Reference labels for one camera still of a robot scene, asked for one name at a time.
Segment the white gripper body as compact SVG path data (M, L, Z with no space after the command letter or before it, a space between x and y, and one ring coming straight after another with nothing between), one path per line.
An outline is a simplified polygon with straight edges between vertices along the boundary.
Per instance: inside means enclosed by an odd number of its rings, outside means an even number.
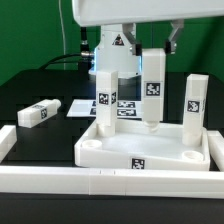
M224 15L224 0L72 0L80 26L170 21Z

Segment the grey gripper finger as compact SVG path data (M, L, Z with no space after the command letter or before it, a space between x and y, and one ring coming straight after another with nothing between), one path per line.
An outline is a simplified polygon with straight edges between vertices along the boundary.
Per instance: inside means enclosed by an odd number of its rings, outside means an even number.
M130 51L135 56L142 55L142 44L136 40L135 25L133 23L122 25L123 34L130 43Z
M183 19L173 20L171 22L171 26L172 31L165 42L165 52L167 54L175 53L177 47L177 39L184 29L184 20Z

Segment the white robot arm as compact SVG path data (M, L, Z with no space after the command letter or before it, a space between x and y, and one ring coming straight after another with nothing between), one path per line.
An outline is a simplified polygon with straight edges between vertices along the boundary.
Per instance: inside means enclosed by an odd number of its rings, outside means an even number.
M138 23L169 21L173 30L165 52L176 50L184 21L224 16L224 0L71 0L73 18L81 27L99 26L101 38L94 49L92 75L102 69L119 72L121 78L141 73L142 46L136 41Z

